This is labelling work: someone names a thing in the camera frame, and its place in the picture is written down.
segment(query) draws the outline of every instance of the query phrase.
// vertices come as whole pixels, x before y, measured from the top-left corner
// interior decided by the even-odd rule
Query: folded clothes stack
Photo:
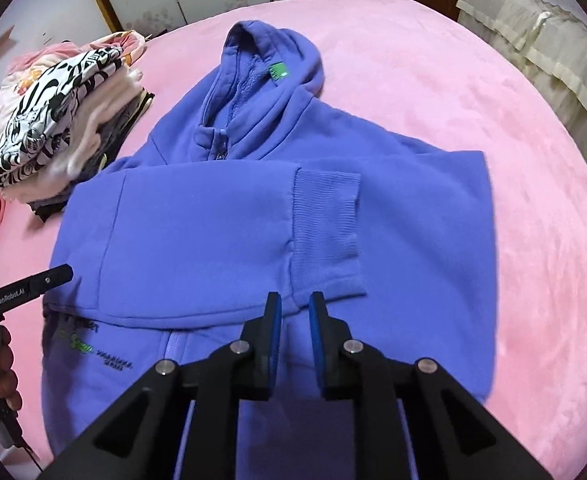
[[[0,192],[43,220],[76,184],[117,156],[153,95],[130,68],[144,52],[135,31],[78,47],[59,43],[15,59],[0,86]]]

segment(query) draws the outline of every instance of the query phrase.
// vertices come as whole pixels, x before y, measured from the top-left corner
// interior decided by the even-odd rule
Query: pink bedsheet
[[[238,9],[153,40],[137,67],[157,94],[122,154],[218,62],[238,20],[320,48],[322,99],[449,150],[483,150],[499,247],[497,371],[489,409],[557,480],[587,462],[587,166],[542,97],[497,52],[410,0],[289,0]],[[59,220],[8,206],[0,285],[45,269]],[[49,457],[40,413],[41,304],[7,316],[27,441]]]

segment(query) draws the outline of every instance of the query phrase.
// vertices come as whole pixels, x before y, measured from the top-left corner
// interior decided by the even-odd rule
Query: beige bedding
[[[459,23],[518,68],[587,162],[587,24],[544,0],[459,0]]]

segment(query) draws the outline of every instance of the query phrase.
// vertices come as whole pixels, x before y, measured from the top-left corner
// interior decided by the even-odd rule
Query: wall
[[[0,82],[20,54],[63,40],[89,43],[107,34],[95,0],[14,0],[0,19]]]

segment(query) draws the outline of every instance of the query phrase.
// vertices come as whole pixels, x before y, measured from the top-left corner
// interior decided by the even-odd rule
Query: blue hoodie
[[[496,251],[482,153],[323,104],[323,80],[300,34],[237,23],[220,66],[141,149],[75,189],[51,262],[74,279],[44,302],[55,454],[158,359],[237,338],[271,290],[285,314],[278,382],[270,402],[242,403],[239,479],[353,476],[349,405],[315,384],[314,290],[353,336],[397,360],[433,357],[487,397]]]

